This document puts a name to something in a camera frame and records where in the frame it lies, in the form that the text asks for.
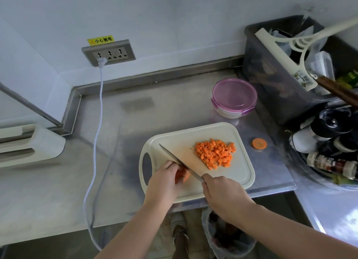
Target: trash bag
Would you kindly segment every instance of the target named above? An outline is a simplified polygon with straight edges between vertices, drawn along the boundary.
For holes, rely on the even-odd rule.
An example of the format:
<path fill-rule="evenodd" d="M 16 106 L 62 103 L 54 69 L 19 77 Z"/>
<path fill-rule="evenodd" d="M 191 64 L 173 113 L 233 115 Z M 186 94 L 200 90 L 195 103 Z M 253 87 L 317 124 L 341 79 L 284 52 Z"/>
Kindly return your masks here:
<path fill-rule="evenodd" d="M 202 224 L 217 259 L 241 258 L 255 247 L 255 239 L 223 221 L 210 207 L 202 212 Z"/>

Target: countertop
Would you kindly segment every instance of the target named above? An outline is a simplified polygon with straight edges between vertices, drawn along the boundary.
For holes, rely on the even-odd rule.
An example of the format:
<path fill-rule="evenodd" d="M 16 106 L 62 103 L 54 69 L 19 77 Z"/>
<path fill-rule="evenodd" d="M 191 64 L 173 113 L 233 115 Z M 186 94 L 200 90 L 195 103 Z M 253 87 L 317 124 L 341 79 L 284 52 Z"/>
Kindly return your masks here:
<path fill-rule="evenodd" d="M 248 189 L 252 197 L 295 189 L 255 111 L 230 120 L 213 109 L 213 86 L 231 77 L 236 77 L 235 72 L 224 70 L 103 94 L 97 176 L 87 203 L 90 220 L 94 210 L 94 227 L 128 221 L 141 207 L 144 193 L 138 161 L 150 137 L 221 121 L 233 124 L 245 144 L 256 174 Z M 74 133 L 66 138 L 60 156 L 0 171 L 0 245 L 86 229 L 82 200 L 93 173 L 99 106 L 97 95 L 82 99 Z M 262 152 L 250 146 L 256 137 L 268 142 Z M 143 171 L 149 179 L 151 166 L 147 164 Z M 171 211 L 206 205 L 202 198 L 173 205 Z"/>

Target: plastic container with purple lid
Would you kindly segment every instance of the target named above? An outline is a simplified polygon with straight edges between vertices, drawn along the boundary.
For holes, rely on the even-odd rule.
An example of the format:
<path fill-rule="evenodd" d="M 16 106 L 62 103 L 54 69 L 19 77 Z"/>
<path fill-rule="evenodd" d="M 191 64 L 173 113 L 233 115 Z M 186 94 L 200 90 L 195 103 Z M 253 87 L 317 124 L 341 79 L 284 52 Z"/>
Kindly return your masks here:
<path fill-rule="evenodd" d="M 218 82 L 213 88 L 211 102 L 219 115 L 237 119 L 255 108 L 257 92 L 248 82 L 238 78 L 228 78 Z"/>

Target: brown handle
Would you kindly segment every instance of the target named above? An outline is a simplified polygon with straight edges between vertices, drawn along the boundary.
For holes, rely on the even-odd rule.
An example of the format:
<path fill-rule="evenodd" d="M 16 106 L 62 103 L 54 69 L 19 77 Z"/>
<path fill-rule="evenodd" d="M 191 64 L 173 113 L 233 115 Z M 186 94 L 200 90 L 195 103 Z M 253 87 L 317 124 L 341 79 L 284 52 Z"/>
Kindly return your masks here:
<path fill-rule="evenodd" d="M 358 95 L 350 91 L 349 89 L 346 89 L 340 85 L 338 85 L 335 81 L 325 77 L 320 76 L 316 79 L 316 82 L 331 92 L 333 95 L 336 95 L 337 97 L 341 98 L 343 101 L 345 101 L 347 104 L 350 104 L 351 106 L 358 109 Z"/>

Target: knife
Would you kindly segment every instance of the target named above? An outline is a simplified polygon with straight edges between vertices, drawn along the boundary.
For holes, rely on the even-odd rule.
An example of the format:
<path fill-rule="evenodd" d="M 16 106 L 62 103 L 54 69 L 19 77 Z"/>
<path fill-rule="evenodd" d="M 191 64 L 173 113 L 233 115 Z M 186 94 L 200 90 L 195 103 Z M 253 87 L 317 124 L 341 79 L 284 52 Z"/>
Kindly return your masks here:
<path fill-rule="evenodd" d="M 189 168 L 187 165 L 185 165 L 178 157 L 176 157 L 174 154 L 172 154 L 171 152 L 169 152 L 166 148 L 164 148 L 164 146 L 162 146 L 161 144 L 159 144 L 159 146 L 163 149 L 164 152 L 166 152 L 168 155 L 170 155 L 170 157 L 172 157 L 174 160 L 177 161 L 177 163 L 179 165 L 181 165 L 184 169 L 188 170 L 191 175 L 193 175 L 196 179 L 198 179 L 200 182 L 204 182 L 204 179 L 202 177 L 200 177 L 195 171 L 193 171 L 191 168 Z"/>

